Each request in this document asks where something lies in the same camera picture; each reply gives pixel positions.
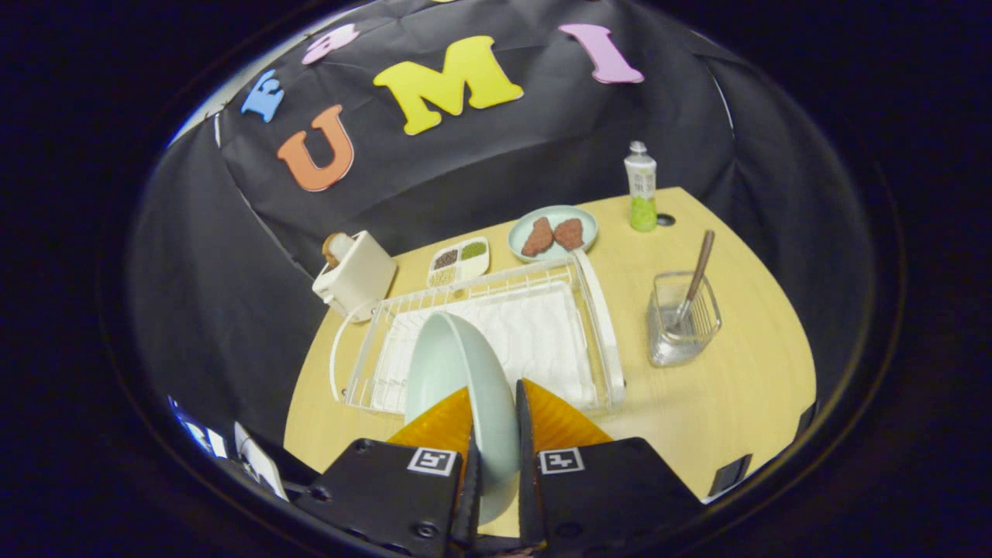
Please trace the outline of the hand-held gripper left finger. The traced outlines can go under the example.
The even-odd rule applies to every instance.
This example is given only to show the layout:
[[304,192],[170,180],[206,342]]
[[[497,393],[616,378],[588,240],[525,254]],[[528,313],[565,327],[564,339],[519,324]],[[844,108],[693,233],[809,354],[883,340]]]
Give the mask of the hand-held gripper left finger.
[[294,504],[371,555],[465,557],[481,519],[480,454],[461,388],[387,442],[351,442]]

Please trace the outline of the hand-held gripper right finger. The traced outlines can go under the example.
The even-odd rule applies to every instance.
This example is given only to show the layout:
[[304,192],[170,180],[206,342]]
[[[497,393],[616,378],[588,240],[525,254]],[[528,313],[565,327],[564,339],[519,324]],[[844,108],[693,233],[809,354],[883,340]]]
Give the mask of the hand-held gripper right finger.
[[641,437],[612,438],[530,379],[516,384],[518,523],[536,557],[627,557],[665,544],[702,503]]

